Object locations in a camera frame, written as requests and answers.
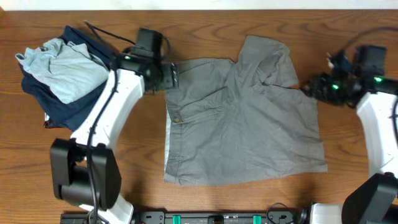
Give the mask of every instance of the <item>garment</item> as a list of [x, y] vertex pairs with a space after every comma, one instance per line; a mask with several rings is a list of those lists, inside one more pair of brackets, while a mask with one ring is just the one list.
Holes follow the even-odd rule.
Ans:
[[[112, 51], [92, 40], [86, 34], [70, 26], [65, 26], [60, 38], [65, 43], [73, 41], [74, 44], [86, 44], [89, 53], [100, 58], [109, 68]], [[51, 92], [47, 85], [37, 81], [31, 74], [27, 73], [21, 64], [19, 66], [24, 75], [21, 83], [23, 91], [34, 96], [42, 109], [50, 116], [50, 119], [45, 123], [46, 128], [65, 127], [72, 131], [76, 130], [91, 112], [106, 84], [106, 82], [103, 82], [79, 100], [65, 104]]]
[[91, 112], [106, 84], [104, 82], [86, 96], [65, 104], [52, 93], [50, 87], [25, 72], [22, 65], [20, 67], [24, 75], [21, 83], [22, 90], [34, 96], [42, 109], [50, 116], [51, 126], [48, 128], [65, 127], [72, 131], [78, 129]]
[[62, 103], [71, 103], [93, 91], [108, 78], [108, 69], [86, 44], [52, 39], [43, 48], [26, 48], [16, 58], [24, 70], [50, 87]]
[[289, 49], [248, 36], [237, 63], [178, 64], [167, 91], [170, 135], [165, 181], [224, 185], [326, 172], [317, 102], [300, 90]]
[[65, 26], [63, 34], [59, 37], [63, 39], [65, 43], [73, 42], [74, 44], [86, 44], [89, 53], [97, 56], [109, 69], [111, 63], [112, 51], [102, 46], [97, 41], [91, 39], [86, 34], [82, 33], [78, 29], [74, 29], [70, 26]]

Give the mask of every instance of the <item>green led light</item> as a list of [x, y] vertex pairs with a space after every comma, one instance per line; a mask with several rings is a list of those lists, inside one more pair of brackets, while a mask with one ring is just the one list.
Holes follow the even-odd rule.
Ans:
[[375, 79], [376, 82], [381, 82], [381, 81], [383, 81], [383, 79], [380, 78], [380, 77], [374, 77], [374, 79]]

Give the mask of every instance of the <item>white wall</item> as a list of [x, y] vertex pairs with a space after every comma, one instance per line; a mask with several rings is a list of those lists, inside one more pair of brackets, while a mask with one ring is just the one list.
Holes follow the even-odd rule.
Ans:
[[0, 0], [6, 10], [398, 9], [398, 0]]

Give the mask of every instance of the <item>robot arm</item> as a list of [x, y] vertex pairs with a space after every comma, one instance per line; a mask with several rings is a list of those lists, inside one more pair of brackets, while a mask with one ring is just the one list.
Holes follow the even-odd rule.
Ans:
[[178, 86], [174, 64], [161, 63], [162, 40], [160, 33], [141, 29], [136, 46], [126, 49], [113, 60], [111, 67], [114, 69], [84, 123], [70, 140], [56, 139], [51, 147], [54, 195], [91, 211], [94, 204], [90, 170], [77, 164], [86, 157], [91, 138], [91, 169], [99, 201], [98, 214], [112, 224], [131, 223], [134, 211], [119, 194], [121, 175], [114, 157], [124, 123], [145, 90]]
[[312, 205], [311, 224], [397, 223], [398, 148], [394, 105], [398, 81], [384, 77], [386, 49], [361, 46], [353, 65], [340, 52], [330, 57], [331, 75], [321, 74], [302, 87], [318, 100], [356, 108], [363, 124], [369, 158], [369, 180], [344, 204]]

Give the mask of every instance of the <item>black bracket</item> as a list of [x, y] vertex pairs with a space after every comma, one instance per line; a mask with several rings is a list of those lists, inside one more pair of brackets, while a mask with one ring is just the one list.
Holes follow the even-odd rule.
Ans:
[[[398, 180], [394, 175], [374, 174], [345, 200], [342, 223], [397, 223], [398, 209], [391, 205], [397, 193]], [[395, 218], [386, 216], [392, 213]], [[383, 222], [385, 219], [394, 219], [394, 222]]]
[[[54, 140], [50, 160], [56, 198], [72, 204], [93, 205], [88, 168], [76, 164], [84, 159], [85, 149], [85, 146], [78, 146], [71, 140]], [[103, 144], [91, 150], [99, 207], [106, 210], [116, 202], [122, 178], [112, 150]]]

